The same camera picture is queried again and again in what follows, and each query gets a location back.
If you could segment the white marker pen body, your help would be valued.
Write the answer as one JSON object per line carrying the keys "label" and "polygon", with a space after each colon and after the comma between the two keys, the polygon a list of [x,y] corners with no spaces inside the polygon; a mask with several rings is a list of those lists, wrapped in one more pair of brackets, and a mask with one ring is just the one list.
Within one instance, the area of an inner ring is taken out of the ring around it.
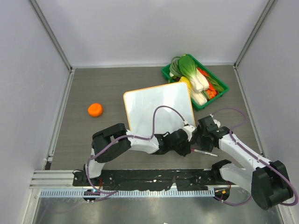
{"label": "white marker pen body", "polygon": [[197,152],[197,153],[201,153],[201,154],[205,154],[205,155],[210,155],[210,156],[213,156],[213,157],[218,157],[218,155],[213,154],[213,153],[209,153],[209,152],[205,152],[205,151],[201,151],[201,150],[194,150],[194,151]]}

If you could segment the orange framed whiteboard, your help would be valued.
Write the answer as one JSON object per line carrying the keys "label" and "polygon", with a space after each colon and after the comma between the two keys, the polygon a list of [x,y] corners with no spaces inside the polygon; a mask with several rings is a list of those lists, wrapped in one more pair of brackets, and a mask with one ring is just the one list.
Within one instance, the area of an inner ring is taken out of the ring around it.
{"label": "orange framed whiteboard", "polygon": [[152,135],[155,116],[155,133],[174,132],[183,127],[183,120],[195,125],[192,103],[186,83],[164,84],[123,95],[128,128],[138,136]]}

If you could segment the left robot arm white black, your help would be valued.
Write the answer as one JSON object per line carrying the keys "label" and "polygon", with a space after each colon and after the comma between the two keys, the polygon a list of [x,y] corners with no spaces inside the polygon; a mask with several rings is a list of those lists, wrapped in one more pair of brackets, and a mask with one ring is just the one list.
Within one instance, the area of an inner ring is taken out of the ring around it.
{"label": "left robot arm white black", "polygon": [[191,153],[191,141],[195,126],[184,124],[170,133],[153,134],[151,137],[134,135],[123,123],[113,125],[92,136],[92,149],[84,167],[83,181],[95,186],[100,179],[104,165],[128,150],[164,155],[174,151],[181,156]]}

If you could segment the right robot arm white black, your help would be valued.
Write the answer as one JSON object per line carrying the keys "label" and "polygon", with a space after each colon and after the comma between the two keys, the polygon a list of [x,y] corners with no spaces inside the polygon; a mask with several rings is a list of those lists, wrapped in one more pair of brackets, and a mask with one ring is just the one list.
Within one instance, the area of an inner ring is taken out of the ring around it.
{"label": "right robot arm white black", "polygon": [[218,148],[232,156],[242,167],[222,160],[212,166],[211,179],[216,184],[234,183],[251,194],[263,210],[282,204],[294,196],[285,165],[270,161],[241,142],[226,126],[221,127],[211,115],[198,120],[194,136],[202,150]]}

